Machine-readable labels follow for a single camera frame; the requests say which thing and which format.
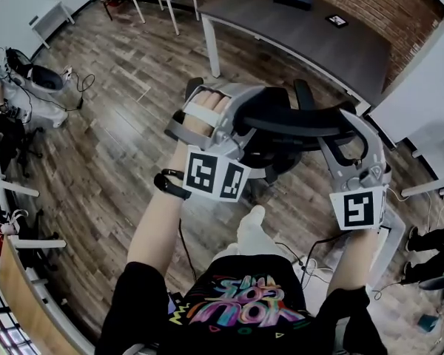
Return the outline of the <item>black printed T-shirt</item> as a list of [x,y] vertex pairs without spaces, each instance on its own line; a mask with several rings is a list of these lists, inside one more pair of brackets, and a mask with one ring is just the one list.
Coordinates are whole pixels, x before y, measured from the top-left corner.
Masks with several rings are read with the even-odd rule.
[[166,289],[155,268],[128,263],[95,355],[388,355],[364,288],[338,289],[310,314],[284,257],[221,257],[173,312]]

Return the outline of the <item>black smartwatch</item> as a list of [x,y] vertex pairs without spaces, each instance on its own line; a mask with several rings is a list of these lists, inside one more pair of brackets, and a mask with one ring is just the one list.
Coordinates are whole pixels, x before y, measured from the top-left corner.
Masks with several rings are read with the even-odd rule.
[[190,191],[187,191],[180,186],[176,186],[167,176],[161,173],[158,173],[154,177],[153,183],[161,192],[178,197],[182,200],[187,200],[192,195]]

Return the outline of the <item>small black framed picture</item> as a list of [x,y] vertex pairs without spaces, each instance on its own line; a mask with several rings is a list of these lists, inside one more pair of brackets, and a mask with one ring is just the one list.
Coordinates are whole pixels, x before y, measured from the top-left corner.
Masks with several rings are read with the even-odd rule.
[[339,15],[330,15],[325,17],[330,24],[334,25],[336,28],[344,28],[349,25],[349,22]]

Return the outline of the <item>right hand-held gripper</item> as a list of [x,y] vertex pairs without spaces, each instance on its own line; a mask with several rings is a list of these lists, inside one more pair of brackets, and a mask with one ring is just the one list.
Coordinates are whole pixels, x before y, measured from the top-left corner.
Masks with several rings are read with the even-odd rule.
[[360,159],[346,158],[330,138],[318,138],[320,149],[333,178],[329,195],[338,226],[343,231],[377,229],[383,222],[386,190],[391,167],[385,162],[383,143],[377,130],[363,118],[344,109],[340,133],[363,142]]

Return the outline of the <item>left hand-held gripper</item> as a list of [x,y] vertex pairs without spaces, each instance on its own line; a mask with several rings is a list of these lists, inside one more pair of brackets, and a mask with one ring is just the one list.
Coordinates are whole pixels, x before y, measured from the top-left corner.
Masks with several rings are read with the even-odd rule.
[[[215,113],[198,106],[192,99],[204,90],[229,97],[223,112]],[[181,110],[173,115],[165,133],[188,145],[183,188],[194,195],[223,202],[237,202],[251,169],[240,160],[256,129],[239,135],[235,129],[238,110],[251,98],[265,90],[262,85],[207,84],[199,85],[186,98]],[[210,137],[189,131],[182,124],[185,115],[193,115],[214,127]]]

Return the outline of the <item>person's right forearm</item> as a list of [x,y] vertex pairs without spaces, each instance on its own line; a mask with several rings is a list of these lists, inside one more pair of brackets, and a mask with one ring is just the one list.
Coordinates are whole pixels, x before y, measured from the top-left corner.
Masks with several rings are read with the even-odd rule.
[[350,234],[329,283],[327,296],[338,289],[351,291],[366,286],[378,237],[377,229],[356,230]]

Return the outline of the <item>curved light wooden desk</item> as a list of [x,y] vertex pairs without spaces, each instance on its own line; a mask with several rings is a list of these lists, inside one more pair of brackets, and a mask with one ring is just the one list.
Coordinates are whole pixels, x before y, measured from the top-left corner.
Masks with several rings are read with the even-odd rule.
[[26,271],[20,249],[37,249],[29,240],[8,236],[0,259],[0,291],[25,334],[41,355],[94,355],[95,346],[78,330],[34,271]]

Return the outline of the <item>person's left forearm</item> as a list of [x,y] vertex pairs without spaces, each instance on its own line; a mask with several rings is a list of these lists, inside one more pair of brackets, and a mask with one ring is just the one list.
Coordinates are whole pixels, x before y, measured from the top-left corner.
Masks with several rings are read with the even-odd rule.
[[128,263],[142,263],[166,274],[175,250],[183,201],[159,189],[154,191],[130,243]]

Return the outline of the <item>white desk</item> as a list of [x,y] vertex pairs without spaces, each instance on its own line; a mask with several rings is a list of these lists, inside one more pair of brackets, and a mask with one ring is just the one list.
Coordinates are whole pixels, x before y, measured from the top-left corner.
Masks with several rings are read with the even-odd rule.
[[410,197],[426,192],[438,191],[444,196],[444,123],[435,123],[418,130],[419,136],[416,150],[412,152],[413,158],[423,157],[428,165],[433,169],[433,165],[439,166],[443,170],[443,175],[439,175],[436,180],[413,186],[401,191],[403,197]]

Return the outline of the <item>black swivel chair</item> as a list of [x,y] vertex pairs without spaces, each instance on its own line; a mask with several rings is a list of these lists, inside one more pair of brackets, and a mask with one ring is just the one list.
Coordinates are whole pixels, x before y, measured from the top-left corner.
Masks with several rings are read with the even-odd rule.
[[4,171],[7,170],[12,159],[16,159],[21,167],[21,173],[29,178],[27,172],[28,155],[42,158],[42,154],[31,149],[33,140],[37,133],[44,133],[43,127],[38,126],[34,130],[26,132],[23,125],[15,122],[8,126],[0,126],[0,164]]

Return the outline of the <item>person's left leg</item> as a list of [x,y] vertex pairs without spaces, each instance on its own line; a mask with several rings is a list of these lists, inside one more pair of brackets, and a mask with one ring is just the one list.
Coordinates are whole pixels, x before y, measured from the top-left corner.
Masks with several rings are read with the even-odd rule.
[[238,248],[237,243],[230,243],[224,250],[217,253],[213,259],[212,262],[215,262],[216,260],[222,258],[222,257],[228,257],[228,256],[238,256],[240,255],[240,250]]

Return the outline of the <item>person's leg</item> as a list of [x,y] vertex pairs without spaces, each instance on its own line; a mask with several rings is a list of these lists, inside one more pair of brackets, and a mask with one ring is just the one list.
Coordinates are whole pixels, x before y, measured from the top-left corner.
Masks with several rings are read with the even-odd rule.
[[276,255],[289,260],[286,253],[263,230],[265,213],[264,207],[256,205],[240,220],[237,230],[238,253],[243,256]]
[[230,243],[224,250],[217,253],[213,259],[212,262],[215,262],[216,260],[222,258],[222,257],[228,257],[228,256],[238,256],[240,255],[240,250],[238,248],[237,243]]

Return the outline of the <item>low white bench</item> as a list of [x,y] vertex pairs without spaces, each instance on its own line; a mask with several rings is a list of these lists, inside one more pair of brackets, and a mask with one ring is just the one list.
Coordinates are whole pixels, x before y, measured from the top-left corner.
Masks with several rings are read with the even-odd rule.
[[40,13],[34,15],[28,25],[41,44],[47,49],[50,49],[47,39],[62,24],[66,23],[74,25],[75,20],[63,2],[56,1],[54,3],[48,3]]

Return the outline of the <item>dark wooden desk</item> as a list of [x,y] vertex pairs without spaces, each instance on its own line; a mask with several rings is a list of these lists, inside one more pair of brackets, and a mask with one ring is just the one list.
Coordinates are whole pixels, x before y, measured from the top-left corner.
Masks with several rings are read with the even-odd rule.
[[[214,77],[221,74],[213,24],[259,38],[308,64],[362,104],[381,102],[390,58],[390,43],[367,24],[324,0],[310,11],[273,0],[210,0],[198,9]],[[336,28],[325,17],[349,22]]]

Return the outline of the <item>black office chair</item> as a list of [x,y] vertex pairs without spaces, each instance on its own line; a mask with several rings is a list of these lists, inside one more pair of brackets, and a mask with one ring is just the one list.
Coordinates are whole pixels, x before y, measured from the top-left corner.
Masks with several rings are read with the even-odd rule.
[[[199,85],[207,85],[202,78],[193,78],[186,87],[186,98]],[[284,88],[266,87],[251,98],[236,113],[235,129],[244,135],[251,128],[257,130],[245,147],[240,162],[251,169],[248,182],[264,180],[268,184],[296,166],[305,152],[320,150],[318,138],[330,138],[339,147],[353,138],[340,133],[343,116],[339,109],[355,113],[352,103],[344,102],[328,109],[313,109],[309,85],[295,80],[298,108],[291,107]]]

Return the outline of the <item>person's right leg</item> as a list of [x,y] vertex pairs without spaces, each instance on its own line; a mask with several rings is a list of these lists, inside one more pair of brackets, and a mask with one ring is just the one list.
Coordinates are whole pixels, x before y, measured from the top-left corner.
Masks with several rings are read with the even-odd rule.
[[286,253],[263,230],[265,213],[264,207],[256,205],[240,220],[237,230],[238,253],[243,256],[276,255],[289,260]]

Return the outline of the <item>person's left hand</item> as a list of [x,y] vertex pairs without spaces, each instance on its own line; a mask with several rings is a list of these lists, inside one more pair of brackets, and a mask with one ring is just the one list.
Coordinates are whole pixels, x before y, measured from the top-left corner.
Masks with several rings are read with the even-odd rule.
[[[213,111],[215,113],[223,112],[225,106],[229,103],[229,97],[222,96],[218,92],[210,92],[209,90],[204,90],[199,92],[193,99],[192,102],[198,106],[205,109]],[[205,123],[201,119],[193,115],[185,115],[183,126],[189,131],[194,132],[199,135],[204,135],[210,137],[214,127]]]

